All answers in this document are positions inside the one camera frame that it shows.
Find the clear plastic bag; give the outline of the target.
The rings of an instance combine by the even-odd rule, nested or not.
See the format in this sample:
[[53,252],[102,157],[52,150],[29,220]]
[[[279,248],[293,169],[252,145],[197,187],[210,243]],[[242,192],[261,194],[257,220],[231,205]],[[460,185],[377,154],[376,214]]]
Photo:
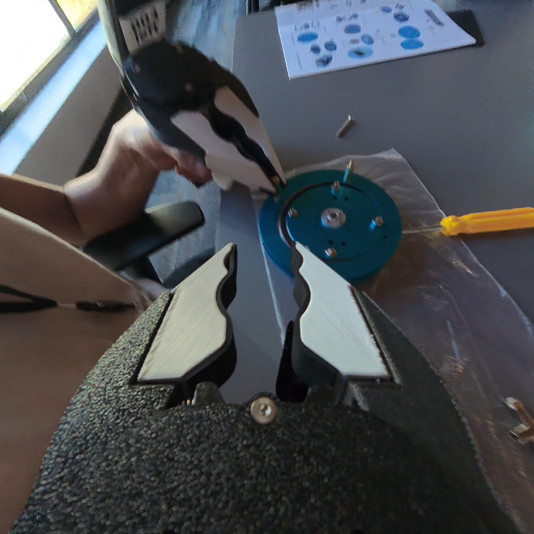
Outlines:
[[[342,156],[286,171],[344,170],[383,188],[397,204],[404,228],[434,225],[445,215],[410,164],[396,150]],[[280,337],[296,316],[293,281],[268,259]],[[404,331],[443,379],[485,457],[533,459],[533,443],[511,435],[516,398],[533,415],[533,324],[507,290],[458,238],[404,235],[396,254],[360,287]]]

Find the blue round turntable disc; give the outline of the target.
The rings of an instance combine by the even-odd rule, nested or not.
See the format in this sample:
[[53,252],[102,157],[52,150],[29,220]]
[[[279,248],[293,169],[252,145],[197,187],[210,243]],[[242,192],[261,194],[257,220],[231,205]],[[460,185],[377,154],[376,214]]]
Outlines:
[[266,255],[291,274],[298,242],[351,284],[371,277],[396,253],[402,219],[379,185],[350,169],[291,177],[264,200],[258,229]]

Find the yellow handled screwdriver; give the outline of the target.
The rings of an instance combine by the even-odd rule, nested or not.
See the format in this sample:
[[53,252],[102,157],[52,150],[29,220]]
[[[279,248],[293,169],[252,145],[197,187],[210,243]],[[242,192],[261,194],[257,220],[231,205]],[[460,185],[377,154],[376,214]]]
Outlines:
[[514,208],[444,217],[437,226],[403,230],[403,234],[438,233],[447,237],[533,229],[533,208]]

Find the window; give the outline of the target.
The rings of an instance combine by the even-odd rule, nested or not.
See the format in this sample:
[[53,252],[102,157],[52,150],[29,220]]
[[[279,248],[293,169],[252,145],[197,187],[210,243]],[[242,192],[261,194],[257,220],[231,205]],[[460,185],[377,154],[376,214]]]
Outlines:
[[98,19],[96,1],[1,1],[1,114],[11,120]]

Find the white slotted bin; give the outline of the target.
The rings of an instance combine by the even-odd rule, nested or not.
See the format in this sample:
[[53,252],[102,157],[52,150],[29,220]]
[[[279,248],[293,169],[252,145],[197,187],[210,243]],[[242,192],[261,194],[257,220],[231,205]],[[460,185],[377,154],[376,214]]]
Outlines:
[[165,37],[166,15],[166,1],[152,1],[118,17],[129,54]]

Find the person's beige shirt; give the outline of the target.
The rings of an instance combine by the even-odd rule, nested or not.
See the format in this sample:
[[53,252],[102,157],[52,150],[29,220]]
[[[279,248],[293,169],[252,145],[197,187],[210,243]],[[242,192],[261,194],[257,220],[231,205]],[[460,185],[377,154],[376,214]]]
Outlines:
[[59,304],[1,314],[1,533],[8,533],[71,397],[164,288],[129,281],[4,209],[1,285]]

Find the small bags of screws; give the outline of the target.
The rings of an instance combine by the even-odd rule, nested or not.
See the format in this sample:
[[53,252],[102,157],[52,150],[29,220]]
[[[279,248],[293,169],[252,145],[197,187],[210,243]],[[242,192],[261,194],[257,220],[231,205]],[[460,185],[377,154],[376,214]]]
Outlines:
[[519,423],[510,430],[511,436],[519,444],[533,443],[533,416],[524,403],[514,397],[506,397],[504,404],[517,413]]

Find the office chair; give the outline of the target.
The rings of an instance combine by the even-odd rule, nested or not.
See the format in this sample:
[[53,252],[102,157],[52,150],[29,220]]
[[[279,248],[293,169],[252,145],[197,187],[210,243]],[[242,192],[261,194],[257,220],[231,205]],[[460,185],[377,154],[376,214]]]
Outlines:
[[220,202],[214,181],[195,186],[164,171],[139,217],[81,250],[130,280],[149,279],[171,289],[215,253]]

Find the printed instruction sheet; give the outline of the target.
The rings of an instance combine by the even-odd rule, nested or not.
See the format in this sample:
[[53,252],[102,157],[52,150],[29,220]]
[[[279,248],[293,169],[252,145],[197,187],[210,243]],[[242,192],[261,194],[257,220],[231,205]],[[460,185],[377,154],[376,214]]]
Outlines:
[[301,1],[275,16],[291,80],[476,45],[434,1]]

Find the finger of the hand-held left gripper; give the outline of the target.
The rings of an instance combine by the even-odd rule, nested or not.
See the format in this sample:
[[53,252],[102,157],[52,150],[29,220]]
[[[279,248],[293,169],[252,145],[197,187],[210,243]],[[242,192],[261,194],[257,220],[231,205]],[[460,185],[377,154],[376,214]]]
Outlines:
[[285,186],[286,179],[284,172],[261,119],[227,86],[217,90],[215,106],[220,112],[233,118],[240,124],[247,138],[256,143],[271,163],[271,166],[276,172],[272,176],[274,177],[276,175],[280,180],[280,184]]
[[247,138],[244,129],[216,106],[206,111],[180,111],[170,119],[204,151],[213,177],[237,182],[250,190],[277,193],[279,178],[263,152]]

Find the grey desk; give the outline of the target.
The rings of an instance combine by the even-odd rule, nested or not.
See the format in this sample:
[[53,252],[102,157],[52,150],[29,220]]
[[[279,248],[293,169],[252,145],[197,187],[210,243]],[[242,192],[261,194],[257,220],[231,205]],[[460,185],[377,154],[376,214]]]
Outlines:
[[[284,170],[394,149],[445,215],[533,207],[533,1],[438,5],[472,11],[484,45],[291,81],[274,12],[238,20],[233,71]],[[533,324],[533,231],[464,243]],[[533,459],[476,447],[500,501],[533,533]]]

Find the person's left forearm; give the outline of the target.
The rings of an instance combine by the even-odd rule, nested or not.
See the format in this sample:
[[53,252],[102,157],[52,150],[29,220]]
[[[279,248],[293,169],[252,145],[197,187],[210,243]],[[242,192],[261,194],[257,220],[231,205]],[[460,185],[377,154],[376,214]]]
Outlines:
[[65,191],[22,176],[1,174],[1,208],[75,246],[89,241]]

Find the person's left hand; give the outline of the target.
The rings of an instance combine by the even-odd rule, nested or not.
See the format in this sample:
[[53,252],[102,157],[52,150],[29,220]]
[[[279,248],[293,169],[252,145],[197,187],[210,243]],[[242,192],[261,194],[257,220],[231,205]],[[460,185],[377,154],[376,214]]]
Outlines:
[[196,186],[212,180],[205,164],[157,140],[146,120],[131,110],[112,126],[95,168],[64,185],[74,222],[61,237],[83,245],[132,222],[143,213],[158,175],[169,170]]

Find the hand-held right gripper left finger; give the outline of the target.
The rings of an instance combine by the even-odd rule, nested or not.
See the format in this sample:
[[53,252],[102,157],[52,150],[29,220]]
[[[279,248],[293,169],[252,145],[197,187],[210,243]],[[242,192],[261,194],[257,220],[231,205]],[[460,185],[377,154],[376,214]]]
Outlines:
[[229,243],[172,293],[138,371],[137,384],[222,386],[233,374],[237,351],[230,304],[237,294],[237,245]]

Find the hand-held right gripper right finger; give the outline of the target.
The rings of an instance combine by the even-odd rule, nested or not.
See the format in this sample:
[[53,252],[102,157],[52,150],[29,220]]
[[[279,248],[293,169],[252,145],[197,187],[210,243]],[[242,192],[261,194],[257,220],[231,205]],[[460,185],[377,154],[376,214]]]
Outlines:
[[299,242],[291,246],[290,266],[298,311],[286,330],[277,397],[303,402],[323,384],[341,399],[348,382],[391,382],[355,288]]

